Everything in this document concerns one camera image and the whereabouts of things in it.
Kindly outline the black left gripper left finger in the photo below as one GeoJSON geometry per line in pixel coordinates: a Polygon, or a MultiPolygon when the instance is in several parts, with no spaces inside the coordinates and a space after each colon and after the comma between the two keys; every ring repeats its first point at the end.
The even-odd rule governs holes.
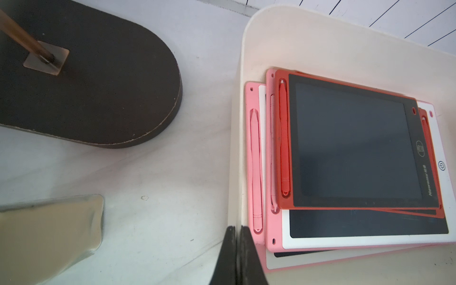
{"type": "Polygon", "coordinates": [[[236,284],[236,228],[228,226],[224,235],[222,247],[218,255],[216,266],[210,285],[236,284]]]}

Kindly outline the red writing tablet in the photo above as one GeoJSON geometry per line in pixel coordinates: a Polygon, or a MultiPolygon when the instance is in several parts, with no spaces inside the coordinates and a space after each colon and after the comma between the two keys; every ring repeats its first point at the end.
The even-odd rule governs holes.
{"type": "Polygon", "coordinates": [[[289,70],[273,80],[281,209],[438,205],[416,99],[289,70]]]}
{"type": "Polygon", "coordinates": [[[433,202],[437,202],[437,206],[432,206],[428,208],[422,209],[380,209],[375,208],[374,211],[386,212],[386,213],[394,213],[394,214],[406,214],[412,216],[420,216],[420,217],[433,217],[437,219],[445,218],[444,212],[444,205],[441,197],[441,185],[439,181],[438,175],[438,168],[437,168],[437,161],[435,158],[435,148],[433,146],[432,141],[432,133],[431,133],[431,126],[428,118],[428,113],[425,109],[419,108],[419,117],[421,121],[421,125],[423,128],[423,133],[425,137],[425,146],[426,146],[426,155],[429,158],[429,166],[426,167],[425,174],[430,182],[433,184],[429,184],[432,186],[431,189],[433,202]]]}

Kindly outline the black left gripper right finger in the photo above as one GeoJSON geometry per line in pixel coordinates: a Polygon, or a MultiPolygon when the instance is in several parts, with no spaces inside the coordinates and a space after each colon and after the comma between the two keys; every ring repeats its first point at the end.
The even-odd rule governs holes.
{"type": "Polygon", "coordinates": [[[237,283],[239,285],[267,285],[249,227],[242,226],[237,246],[237,283]]]}

